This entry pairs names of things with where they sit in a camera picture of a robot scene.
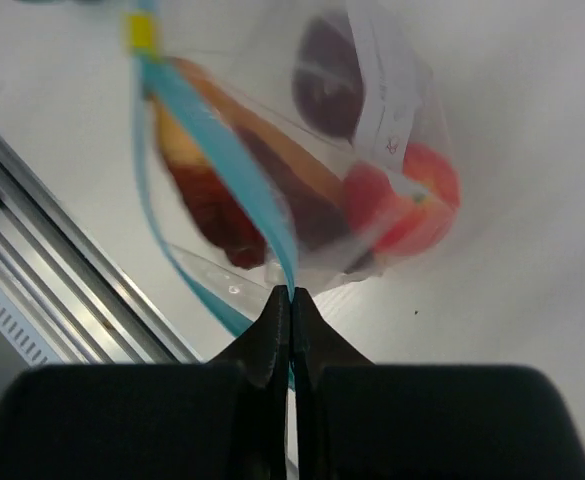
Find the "clear zip top bag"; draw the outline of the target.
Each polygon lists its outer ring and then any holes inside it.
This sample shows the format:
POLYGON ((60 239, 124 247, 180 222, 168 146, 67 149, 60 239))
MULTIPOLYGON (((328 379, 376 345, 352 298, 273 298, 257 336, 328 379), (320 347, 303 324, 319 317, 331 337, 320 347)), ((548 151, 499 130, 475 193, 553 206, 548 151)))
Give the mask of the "clear zip top bag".
POLYGON ((430 67, 375 1, 137 1, 133 158, 150 231, 233 337, 270 291, 381 276, 461 206, 430 67))

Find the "red toy apple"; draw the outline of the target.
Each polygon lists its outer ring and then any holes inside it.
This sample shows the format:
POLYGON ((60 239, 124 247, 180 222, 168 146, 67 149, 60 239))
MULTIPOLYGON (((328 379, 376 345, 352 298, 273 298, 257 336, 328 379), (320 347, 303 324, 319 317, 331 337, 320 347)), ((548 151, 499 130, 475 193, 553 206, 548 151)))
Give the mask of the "red toy apple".
POLYGON ((409 257, 440 242, 461 206, 461 184, 448 159, 429 146, 412 142, 405 151, 403 176, 423 191, 400 193, 380 168, 357 162, 343 180, 347 221, 357 233, 373 227, 373 251, 384 257, 409 257))

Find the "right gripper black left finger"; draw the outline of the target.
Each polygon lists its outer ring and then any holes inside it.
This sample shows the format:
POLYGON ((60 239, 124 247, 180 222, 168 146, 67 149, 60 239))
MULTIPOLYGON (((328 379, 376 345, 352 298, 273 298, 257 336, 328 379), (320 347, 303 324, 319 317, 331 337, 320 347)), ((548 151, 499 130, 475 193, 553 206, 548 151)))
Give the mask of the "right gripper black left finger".
POLYGON ((0 479, 283 479, 290 301, 206 363, 53 365, 0 400, 0 479))

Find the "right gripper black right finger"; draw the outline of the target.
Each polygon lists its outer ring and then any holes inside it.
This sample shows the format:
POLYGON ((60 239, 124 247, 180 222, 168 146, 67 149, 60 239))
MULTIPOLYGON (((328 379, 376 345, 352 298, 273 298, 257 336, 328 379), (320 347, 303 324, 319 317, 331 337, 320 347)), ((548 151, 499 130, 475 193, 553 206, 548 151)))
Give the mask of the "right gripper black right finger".
POLYGON ((375 364, 304 289, 291 361, 303 479, 585 479, 568 408, 533 368, 375 364))

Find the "dark red toy fruit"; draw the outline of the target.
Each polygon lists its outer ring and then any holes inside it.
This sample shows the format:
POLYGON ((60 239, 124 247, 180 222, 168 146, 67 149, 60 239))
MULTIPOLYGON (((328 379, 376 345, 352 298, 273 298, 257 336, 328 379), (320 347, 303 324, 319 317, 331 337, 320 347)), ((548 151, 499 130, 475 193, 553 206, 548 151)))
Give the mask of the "dark red toy fruit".
POLYGON ((322 135, 351 141, 364 94, 347 13, 330 9, 313 17, 301 37, 292 77, 300 117, 322 135))

